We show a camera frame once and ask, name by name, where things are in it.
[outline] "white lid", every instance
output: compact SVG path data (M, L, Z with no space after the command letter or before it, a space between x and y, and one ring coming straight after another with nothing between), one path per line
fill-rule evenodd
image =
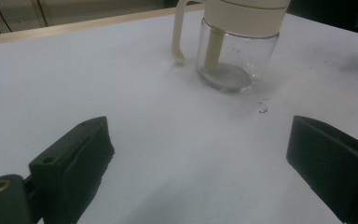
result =
M251 3L255 0L208 0L205 8L205 20L221 30L247 36L276 35L287 7L246 7L237 2ZM288 0L258 0L258 5Z
M261 8L288 7L290 3L290 0L221 0L221 1L244 6L244 7L261 7Z

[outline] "jar handle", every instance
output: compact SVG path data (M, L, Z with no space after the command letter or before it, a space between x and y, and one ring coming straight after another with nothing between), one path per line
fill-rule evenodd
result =
M172 56L178 63L186 61L185 55L180 50L180 38L182 35L183 17L185 15L185 6L190 0L180 0L176 6L175 23L173 26L172 37ZM207 0L197 0L200 3L206 3Z

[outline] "white table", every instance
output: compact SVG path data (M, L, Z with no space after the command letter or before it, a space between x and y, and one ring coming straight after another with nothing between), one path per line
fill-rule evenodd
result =
M0 175L105 115L116 155L79 223L340 223L285 154L293 115L358 139L358 34L287 15L264 82L225 94L195 73L201 17L185 66L173 15L0 44Z

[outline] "small debris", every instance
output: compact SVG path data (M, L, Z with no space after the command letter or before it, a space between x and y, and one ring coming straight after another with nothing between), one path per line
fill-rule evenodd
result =
M264 108L264 109L258 111L258 113L264 114L264 113L267 113L268 111L269 111L268 109Z

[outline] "glass jar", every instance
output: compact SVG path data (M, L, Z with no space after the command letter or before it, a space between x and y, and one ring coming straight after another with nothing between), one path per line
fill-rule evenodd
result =
M278 37L236 35L202 20L197 71L220 91L247 91L260 80Z

